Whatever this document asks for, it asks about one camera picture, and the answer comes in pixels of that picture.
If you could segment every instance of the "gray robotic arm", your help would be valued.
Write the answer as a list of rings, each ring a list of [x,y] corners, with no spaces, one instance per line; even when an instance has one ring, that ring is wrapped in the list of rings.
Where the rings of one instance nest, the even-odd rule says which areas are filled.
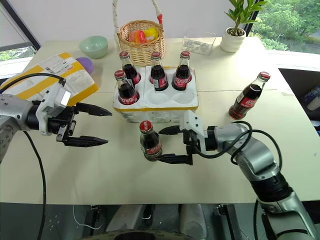
[[[108,110],[78,102],[67,106],[71,96],[64,88],[65,80],[52,85],[42,101],[27,101],[10,94],[0,94],[0,163],[13,136],[19,130],[39,130],[42,135],[56,134],[56,141],[66,146],[92,147],[107,143],[107,140],[92,137],[72,137],[79,112],[94,116],[110,116]]]
[[[181,118],[179,126],[167,127],[159,133],[166,135],[183,133],[183,142],[186,144],[188,155],[166,154],[159,160],[170,164],[192,165],[192,154],[200,154],[204,158],[216,158],[220,156],[219,153],[222,155],[227,150],[228,154],[233,155],[249,136],[245,134],[235,143],[234,140],[247,130],[241,124],[230,123],[224,127],[209,126],[207,131],[204,131],[201,120],[193,112],[187,111]],[[207,151],[212,150],[217,150],[219,153],[208,155]],[[318,239],[314,223],[294,190],[280,173],[280,168],[266,145],[250,137],[234,159],[251,183],[264,210],[262,220],[270,239]]]

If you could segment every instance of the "trees outside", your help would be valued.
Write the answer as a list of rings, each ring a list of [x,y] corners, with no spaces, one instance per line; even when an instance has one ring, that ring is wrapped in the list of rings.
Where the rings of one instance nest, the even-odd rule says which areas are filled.
[[[250,36],[268,50],[320,54],[320,0],[267,0]]]
[[[12,59],[22,59],[33,57],[35,52],[32,47],[22,47],[18,49],[12,49],[8,51],[1,51],[0,52],[0,62],[7,61]]]

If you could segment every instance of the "potted plant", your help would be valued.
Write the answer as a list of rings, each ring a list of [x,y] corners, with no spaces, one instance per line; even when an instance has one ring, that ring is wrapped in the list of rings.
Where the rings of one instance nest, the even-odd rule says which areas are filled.
[[[220,43],[220,48],[225,52],[235,53],[239,50],[246,37],[245,30],[240,28],[239,25],[254,23],[255,20],[250,20],[252,13],[261,11],[261,6],[266,4],[267,1],[258,1],[255,3],[255,0],[247,0],[247,6],[245,8],[245,0],[229,0],[229,2],[234,6],[234,10],[229,9],[225,14],[234,21],[235,26],[225,30]]]

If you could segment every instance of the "small box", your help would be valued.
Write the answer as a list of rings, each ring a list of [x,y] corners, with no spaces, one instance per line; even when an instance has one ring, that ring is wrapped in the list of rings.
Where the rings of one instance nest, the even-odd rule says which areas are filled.
[[[182,50],[202,55],[210,55],[216,34],[202,32],[199,29],[189,28],[183,35]]]
[[[149,81],[151,66],[138,68],[141,80],[135,85],[135,89],[139,93],[139,100],[132,105],[121,104],[118,100],[119,91],[116,85],[113,94],[113,108],[130,123],[140,123],[143,120],[149,120],[152,123],[178,123],[184,112],[195,111],[199,102],[195,70],[190,69],[192,79],[186,89],[178,91],[172,87],[176,69],[177,67],[164,67],[168,87],[163,91],[155,91],[154,85]]]

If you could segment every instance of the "white foam box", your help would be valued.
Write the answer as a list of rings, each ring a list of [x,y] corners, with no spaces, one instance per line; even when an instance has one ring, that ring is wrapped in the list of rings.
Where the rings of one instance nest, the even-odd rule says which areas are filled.
[[[168,87],[163,91],[155,91],[154,85],[149,81],[151,66],[137,68],[141,74],[141,80],[135,85],[139,100],[132,105],[124,105],[119,102],[118,86],[113,93],[113,108],[119,112],[128,122],[140,123],[149,120],[152,123],[178,123],[180,117],[187,110],[195,111],[198,106],[198,92],[196,85],[196,72],[191,68],[191,81],[186,90],[178,91],[172,87],[173,76],[177,67],[164,67],[168,81]]]

